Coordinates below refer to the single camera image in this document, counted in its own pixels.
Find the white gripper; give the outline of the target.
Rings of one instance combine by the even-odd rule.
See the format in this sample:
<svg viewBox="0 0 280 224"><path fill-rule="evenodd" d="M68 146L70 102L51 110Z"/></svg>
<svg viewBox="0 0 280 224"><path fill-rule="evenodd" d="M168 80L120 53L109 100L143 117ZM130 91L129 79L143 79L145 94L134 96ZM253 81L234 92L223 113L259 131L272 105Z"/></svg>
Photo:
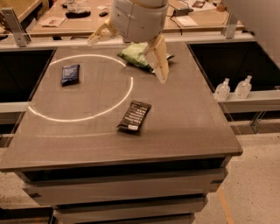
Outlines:
<svg viewBox="0 0 280 224"><path fill-rule="evenodd" d="M87 45L114 39L120 35L132 42L148 42L143 55L162 84L168 78L169 65L165 37L168 0L113 0L110 16L87 39Z"/></svg>

